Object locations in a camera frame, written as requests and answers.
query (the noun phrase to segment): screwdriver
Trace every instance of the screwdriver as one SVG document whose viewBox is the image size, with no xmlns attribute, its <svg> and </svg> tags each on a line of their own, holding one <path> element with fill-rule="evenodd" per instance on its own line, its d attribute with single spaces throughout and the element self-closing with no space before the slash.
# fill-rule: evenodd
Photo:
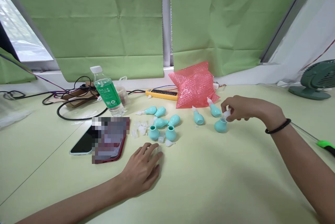
<svg viewBox="0 0 335 224">
<path fill-rule="evenodd" d="M 295 126 L 296 128 L 300 129 L 301 131 L 305 132 L 307 135 L 309 135 L 312 139 L 314 139 L 317 142 L 318 146 L 320 146 L 323 149 L 326 149 L 328 152 L 330 152 L 335 157 L 335 146 L 333 146 L 330 142 L 321 141 L 321 140 L 317 139 L 315 136 L 313 136 L 312 134 L 305 131 L 303 128 L 296 125 L 295 123 L 291 122 L 291 124 L 293 126 Z"/>
</svg>

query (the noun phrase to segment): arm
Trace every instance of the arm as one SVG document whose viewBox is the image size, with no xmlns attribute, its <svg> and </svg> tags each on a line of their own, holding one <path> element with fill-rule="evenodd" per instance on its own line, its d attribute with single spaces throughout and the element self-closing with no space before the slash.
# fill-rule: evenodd
<svg viewBox="0 0 335 224">
<path fill-rule="evenodd" d="M 155 164 L 163 155 L 159 152 L 150 159 L 156 147 L 158 144 L 144 144 L 130 157 L 125 169 L 116 177 L 40 210 L 17 224 L 78 223 L 105 207 L 149 190 L 159 175 L 159 165 Z"/>
<path fill-rule="evenodd" d="M 271 131 L 286 121 L 280 107 L 261 99 L 234 96 L 221 106 L 222 111 L 226 111 L 226 106 L 232 108 L 229 122 L 256 117 Z M 335 223 L 335 173 L 291 125 L 271 137 L 292 178 L 317 214 L 326 222 Z"/>
</svg>

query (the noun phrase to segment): green desk fan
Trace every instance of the green desk fan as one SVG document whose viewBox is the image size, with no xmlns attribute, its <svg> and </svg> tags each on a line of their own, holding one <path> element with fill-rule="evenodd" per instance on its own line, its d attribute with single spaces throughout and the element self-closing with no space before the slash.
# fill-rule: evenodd
<svg viewBox="0 0 335 224">
<path fill-rule="evenodd" d="M 318 62 L 308 67 L 300 83 L 303 87 L 290 87 L 289 92 L 314 100 L 330 98 L 331 95 L 318 89 L 335 87 L 335 59 Z"/>
</svg>

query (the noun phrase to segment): yellow power strip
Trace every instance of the yellow power strip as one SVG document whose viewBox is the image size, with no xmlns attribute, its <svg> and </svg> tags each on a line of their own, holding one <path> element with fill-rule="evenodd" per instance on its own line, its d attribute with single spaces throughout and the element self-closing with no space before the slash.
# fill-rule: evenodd
<svg viewBox="0 0 335 224">
<path fill-rule="evenodd" d="M 163 99 L 168 99 L 168 100 L 178 100 L 178 92 L 172 92 L 172 91 L 162 91 L 159 89 L 147 89 L 146 90 L 146 95 L 151 95 L 152 97 L 157 97 L 157 98 L 163 98 Z"/>
</svg>

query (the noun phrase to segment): black bracelet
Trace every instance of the black bracelet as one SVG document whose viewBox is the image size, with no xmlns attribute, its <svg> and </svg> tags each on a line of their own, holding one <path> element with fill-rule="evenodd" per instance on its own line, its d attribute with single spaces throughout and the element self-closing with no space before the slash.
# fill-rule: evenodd
<svg viewBox="0 0 335 224">
<path fill-rule="evenodd" d="M 273 133 L 276 133 L 282 129 L 284 129 L 286 126 L 288 126 L 290 123 L 291 123 L 291 119 L 287 118 L 286 119 L 286 122 L 283 123 L 281 126 L 279 126 L 277 129 L 273 130 L 273 131 L 269 131 L 268 129 L 265 130 L 265 133 L 266 134 L 273 134 Z"/>
</svg>

